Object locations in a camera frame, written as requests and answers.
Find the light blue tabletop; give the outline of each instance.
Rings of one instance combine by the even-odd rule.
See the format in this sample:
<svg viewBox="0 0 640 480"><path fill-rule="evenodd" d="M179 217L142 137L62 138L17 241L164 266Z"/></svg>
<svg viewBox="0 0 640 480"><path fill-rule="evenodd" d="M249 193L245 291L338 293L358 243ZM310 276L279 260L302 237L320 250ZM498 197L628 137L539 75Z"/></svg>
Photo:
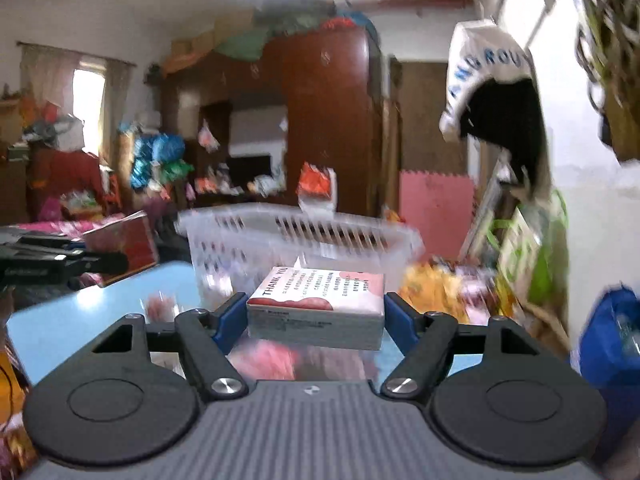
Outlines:
<svg viewBox="0 0 640 480"><path fill-rule="evenodd" d="M122 316L144 314L142 302L158 292L175 296L183 308L200 305L193 267L172 262L105 288L91 286L13 314L7 323L9 338L31 383L39 382ZM401 360L401 352L385 331L375 359L380 383ZM479 355L456 356L450 374L480 360Z"/></svg>

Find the pink object on table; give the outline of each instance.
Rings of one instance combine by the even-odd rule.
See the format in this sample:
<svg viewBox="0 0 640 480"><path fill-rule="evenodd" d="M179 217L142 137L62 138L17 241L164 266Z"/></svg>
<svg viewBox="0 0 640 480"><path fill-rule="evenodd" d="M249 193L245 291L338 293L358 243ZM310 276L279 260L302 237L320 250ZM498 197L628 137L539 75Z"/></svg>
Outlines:
<svg viewBox="0 0 640 480"><path fill-rule="evenodd" d="M400 173L400 216L420 231L424 258L456 259L473 218L474 183L465 175Z"/></svg>

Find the wooden wardrobe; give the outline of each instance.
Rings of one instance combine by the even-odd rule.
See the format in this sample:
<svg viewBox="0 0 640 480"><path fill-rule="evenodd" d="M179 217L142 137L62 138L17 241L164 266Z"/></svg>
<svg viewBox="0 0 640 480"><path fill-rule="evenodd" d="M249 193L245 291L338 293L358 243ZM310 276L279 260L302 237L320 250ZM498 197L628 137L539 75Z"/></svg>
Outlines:
<svg viewBox="0 0 640 480"><path fill-rule="evenodd" d="M228 117L212 113L279 104L287 106L289 120L285 202L297 203L300 169L307 161L334 168L339 212L377 216L381 63L380 50L364 28L275 38L258 62L210 52L164 80L162 128L189 139L207 118L224 153Z"/></svg>

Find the white plastic basket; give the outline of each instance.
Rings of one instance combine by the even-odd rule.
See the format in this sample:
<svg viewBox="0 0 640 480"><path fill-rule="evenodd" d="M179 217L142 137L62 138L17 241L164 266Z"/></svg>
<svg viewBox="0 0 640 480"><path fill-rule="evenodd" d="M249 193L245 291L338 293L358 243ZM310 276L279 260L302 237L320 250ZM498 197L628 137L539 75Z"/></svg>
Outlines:
<svg viewBox="0 0 640 480"><path fill-rule="evenodd" d="M272 267L298 260L308 268L384 274L385 290L397 290L405 267L424 250L418 231L402 224L346 214L321 218L289 206L190 210L180 213L176 227L189 238L197 274L250 269L257 285Z"/></svg>

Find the brown door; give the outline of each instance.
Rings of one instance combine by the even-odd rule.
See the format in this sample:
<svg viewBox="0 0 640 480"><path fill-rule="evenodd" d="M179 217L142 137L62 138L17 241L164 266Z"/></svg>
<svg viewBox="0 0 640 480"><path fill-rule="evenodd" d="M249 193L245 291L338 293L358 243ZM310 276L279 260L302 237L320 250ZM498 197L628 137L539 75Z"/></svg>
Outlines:
<svg viewBox="0 0 640 480"><path fill-rule="evenodd" d="M402 170L466 174L466 142L445 142L438 126L446 104L446 80L446 63L402 63Z"/></svg>

